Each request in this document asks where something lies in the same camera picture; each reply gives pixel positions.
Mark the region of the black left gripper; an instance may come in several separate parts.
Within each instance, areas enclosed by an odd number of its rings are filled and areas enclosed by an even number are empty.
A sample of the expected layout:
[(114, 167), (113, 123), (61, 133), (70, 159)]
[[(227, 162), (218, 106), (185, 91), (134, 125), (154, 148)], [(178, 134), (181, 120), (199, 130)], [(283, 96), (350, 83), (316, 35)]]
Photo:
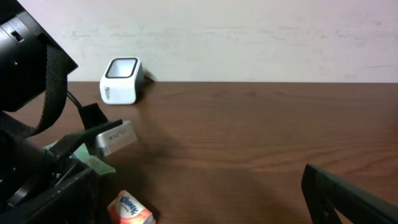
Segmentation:
[(7, 124), (1, 128), (1, 211), (40, 195), (89, 167), (70, 158), (83, 143), (122, 125), (121, 119), (110, 121), (97, 104), (78, 108), (84, 130), (68, 134), (50, 149), (40, 149), (20, 137), (22, 128), (11, 133)]

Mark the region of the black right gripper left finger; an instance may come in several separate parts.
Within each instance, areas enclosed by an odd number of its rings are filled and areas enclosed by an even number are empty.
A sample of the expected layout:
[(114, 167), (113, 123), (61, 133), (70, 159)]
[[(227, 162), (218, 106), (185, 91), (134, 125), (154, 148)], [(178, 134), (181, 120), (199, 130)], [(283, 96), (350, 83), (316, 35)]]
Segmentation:
[(98, 175), (86, 169), (1, 214), (1, 224), (98, 223)]

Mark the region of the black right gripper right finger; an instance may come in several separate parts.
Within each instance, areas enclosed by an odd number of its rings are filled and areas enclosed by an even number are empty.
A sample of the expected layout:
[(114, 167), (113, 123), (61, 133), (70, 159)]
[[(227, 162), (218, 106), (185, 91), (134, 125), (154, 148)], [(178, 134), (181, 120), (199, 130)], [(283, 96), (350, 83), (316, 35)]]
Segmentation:
[(313, 164), (305, 166), (301, 188), (313, 223), (397, 223), (397, 207)]

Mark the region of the orange white tissue pack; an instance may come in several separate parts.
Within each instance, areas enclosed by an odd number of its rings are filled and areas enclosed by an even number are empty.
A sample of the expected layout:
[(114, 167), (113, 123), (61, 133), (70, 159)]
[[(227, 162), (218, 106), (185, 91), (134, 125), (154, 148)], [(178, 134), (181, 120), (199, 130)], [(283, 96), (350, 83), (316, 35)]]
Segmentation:
[(120, 191), (107, 209), (113, 224), (156, 224), (152, 212), (126, 190)]

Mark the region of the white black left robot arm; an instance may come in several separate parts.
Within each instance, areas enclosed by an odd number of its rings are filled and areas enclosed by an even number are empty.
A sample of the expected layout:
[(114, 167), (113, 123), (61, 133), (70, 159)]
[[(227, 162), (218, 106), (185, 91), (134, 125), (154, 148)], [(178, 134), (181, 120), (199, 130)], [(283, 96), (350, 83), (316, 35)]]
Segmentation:
[[(75, 61), (18, 1), (1, 1), (1, 210), (18, 207), (70, 175), (70, 156), (100, 133), (122, 124), (109, 121), (97, 104), (79, 110), (84, 130), (69, 134), (50, 149), (28, 138), (51, 127), (67, 98), (67, 76)], [(39, 123), (29, 126), (10, 113), (40, 94), (44, 105)]]

